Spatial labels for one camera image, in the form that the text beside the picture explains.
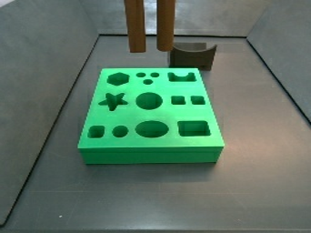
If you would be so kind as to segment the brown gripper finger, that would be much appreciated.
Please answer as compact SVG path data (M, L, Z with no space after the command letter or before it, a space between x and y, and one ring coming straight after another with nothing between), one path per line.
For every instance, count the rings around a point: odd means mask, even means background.
M176 0L156 0L156 48L170 51L174 44Z
M128 27L130 52L143 53L146 51L143 0L124 0L124 6Z

